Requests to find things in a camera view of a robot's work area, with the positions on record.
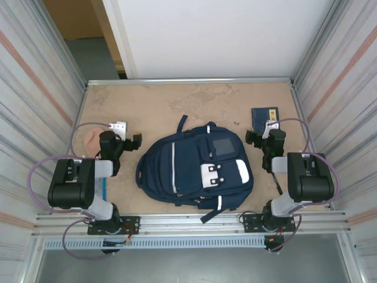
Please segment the pink fabric pencil case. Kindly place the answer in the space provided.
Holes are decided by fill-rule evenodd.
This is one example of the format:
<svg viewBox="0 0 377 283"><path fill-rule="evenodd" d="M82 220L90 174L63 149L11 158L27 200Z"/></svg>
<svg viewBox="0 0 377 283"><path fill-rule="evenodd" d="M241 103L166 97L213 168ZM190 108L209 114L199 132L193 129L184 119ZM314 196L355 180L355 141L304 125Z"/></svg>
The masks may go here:
<svg viewBox="0 0 377 283"><path fill-rule="evenodd" d="M84 149L89 157L94 157L100 151L100 134L104 132L99 127L94 127L84 136Z"/></svg>

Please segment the dark blue book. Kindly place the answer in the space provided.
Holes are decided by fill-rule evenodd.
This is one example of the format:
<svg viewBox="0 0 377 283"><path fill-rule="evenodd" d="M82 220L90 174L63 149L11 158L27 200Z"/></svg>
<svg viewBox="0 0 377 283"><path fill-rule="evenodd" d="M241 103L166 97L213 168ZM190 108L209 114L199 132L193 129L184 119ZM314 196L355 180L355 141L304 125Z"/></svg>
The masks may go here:
<svg viewBox="0 0 377 283"><path fill-rule="evenodd" d="M252 127L257 133L263 133L266 122L279 120L279 109L277 107L252 108Z"/></svg>

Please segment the navy blue backpack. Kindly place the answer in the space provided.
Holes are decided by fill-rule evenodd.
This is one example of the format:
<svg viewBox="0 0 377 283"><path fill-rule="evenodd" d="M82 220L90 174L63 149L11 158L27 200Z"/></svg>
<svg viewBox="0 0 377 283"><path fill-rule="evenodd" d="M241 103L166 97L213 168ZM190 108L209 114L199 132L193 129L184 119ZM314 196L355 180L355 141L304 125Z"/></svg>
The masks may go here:
<svg viewBox="0 0 377 283"><path fill-rule="evenodd" d="M234 211L251 194L252 169L240 137L214 122L156 141L138 162L135 181L150 198L208 211L202 223Z"/></svg>

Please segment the aluminium table side bar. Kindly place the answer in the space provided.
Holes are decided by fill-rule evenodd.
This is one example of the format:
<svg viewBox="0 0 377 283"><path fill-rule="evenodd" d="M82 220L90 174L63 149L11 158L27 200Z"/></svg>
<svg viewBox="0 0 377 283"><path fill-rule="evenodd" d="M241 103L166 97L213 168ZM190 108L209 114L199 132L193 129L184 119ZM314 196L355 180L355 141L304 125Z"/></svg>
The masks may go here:
<svg viewBox="0 0 377 283"><path fill-rule="evenodd" d="M81 126L80 114L77 114L69 139L70 154L55 157L57 165L48 190L52 213L81 213L93 200L94 162L77 156L73 149L76 132Z"/></svg>
<svg viewBox="0 0 377 283"><path fill-rule="evenodd" d="M297 90L296 90L296 87L295 87L293 82L289 83L289 88L290 88L290 93L292 95L292 99L293 99L293 102L294 102L294 105L295 105L295 109L296 109L296 112L297 112L299 123L301 124L303 135L304 135L305 142L306 142L305 148L304 148L303 151L309 152L309 153L314 153L314 152L311 151L312 149L315 149L315 147L313 145L312 138L310 136L310 128L309 128L309 125L307 123L307 119L306 119L305 115L303 114L303 110L302 110L302 106L301 106L299 98L298 98ZM333 173L334 168L333 168L332 164L330 164L328 162L328 160L326 160L325 157L322 156L321 158L323 159L322 162L324 162L324 164L327 165L330 172ZM329 207L331 210L334 210L333 205L332 205L332 201L333 201L333 198L336 195L337 185L338 184L336 183L334 195L329 200L314 203L314 204L312 204L312 206L325 206L325 207Z"/></svg>

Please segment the black pen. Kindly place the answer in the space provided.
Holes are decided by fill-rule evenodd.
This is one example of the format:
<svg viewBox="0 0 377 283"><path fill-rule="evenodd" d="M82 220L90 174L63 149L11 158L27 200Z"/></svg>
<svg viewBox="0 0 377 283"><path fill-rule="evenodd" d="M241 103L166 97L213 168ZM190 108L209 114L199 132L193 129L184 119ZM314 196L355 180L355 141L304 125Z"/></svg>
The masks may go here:
<svg viewBox="0 0 377 283"><path fill-rule="evenodd" d="M278 181L276 175L275 175L274 173L272 173L272 176L273 176L273 180L274 180L274 182L275 182L275 184L276 184L277 191L279 192L279 195L282 195L282 194L283 194L283 191L282 191L282 188L281 188L281 186L280 186L280 183L279 183L279 181Z"/></svg>

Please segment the aluminium table end bar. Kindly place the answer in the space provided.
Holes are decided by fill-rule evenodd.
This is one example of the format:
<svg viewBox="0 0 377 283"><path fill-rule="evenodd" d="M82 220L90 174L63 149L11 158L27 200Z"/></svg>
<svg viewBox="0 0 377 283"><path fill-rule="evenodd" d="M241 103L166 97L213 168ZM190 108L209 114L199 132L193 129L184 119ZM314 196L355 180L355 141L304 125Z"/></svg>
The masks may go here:
<svg viewBox="0 0 377 283"><path fill-rule="evenodd" d="M234 78L148 78L127 80L89 80L88 86L101 85L170 85L170 84L251 84L291 83L289 77L234 77Z"/></svg>

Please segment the brown wooden door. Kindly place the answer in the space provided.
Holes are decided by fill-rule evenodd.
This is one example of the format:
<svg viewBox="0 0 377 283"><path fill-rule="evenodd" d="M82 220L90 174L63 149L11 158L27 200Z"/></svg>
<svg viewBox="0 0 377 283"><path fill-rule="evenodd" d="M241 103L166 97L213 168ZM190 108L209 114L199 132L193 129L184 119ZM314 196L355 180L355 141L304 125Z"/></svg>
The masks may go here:
<svg viewBox="0 0 377 283"><path fill-rule="evenodd" d="M102 0L42 0L86 80L126 79Z"/></svg>

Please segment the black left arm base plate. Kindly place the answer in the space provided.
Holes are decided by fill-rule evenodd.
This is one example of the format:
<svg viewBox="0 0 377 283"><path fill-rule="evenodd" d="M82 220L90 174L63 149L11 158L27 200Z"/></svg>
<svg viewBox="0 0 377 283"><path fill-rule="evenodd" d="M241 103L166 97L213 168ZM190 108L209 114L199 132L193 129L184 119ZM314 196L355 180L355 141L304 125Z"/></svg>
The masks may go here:
<svg viewBox="0 0 377 283"><path fill-rule="evenodd" d="M89 235L138 235L140 228L139 216L121 216L120 226L110 228L110 221L90 222L87 229Z"/></svg>

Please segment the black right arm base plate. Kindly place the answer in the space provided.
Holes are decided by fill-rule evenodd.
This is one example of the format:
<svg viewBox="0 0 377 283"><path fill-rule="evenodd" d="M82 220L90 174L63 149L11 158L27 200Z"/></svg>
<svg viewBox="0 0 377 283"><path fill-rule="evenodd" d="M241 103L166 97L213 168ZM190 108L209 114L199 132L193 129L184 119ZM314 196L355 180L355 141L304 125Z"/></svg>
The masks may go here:
<svg viewBox="0 0 377 283"><path fill-rule="evenodd" d="M242 216L242 223L246 233L276 233L293 232L296 229L295 220L290 218L281 218L275 216L266 216L262 213L245 214Z"/></svg>

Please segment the aluminium mounting rail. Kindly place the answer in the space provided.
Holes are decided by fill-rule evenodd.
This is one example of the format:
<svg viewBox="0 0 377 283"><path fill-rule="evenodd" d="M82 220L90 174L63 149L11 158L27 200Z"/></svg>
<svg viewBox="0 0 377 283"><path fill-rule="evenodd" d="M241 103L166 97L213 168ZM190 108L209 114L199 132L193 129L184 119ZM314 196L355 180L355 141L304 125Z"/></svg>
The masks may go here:
<svg viewBox="0 0 377 283"><path fill-rule="evenodd" d="M300 212L302 222L297 232L300 234L350 233L351 228L345 212L335 210L315 210ZM244 234L244 226L237 213L221 213L207 223L202 223L202 213L181 214L141 214L138 236L235 236ZM37 216L33 238L57 238L66 227L82 219L75 214L53 214Z"/></svg>

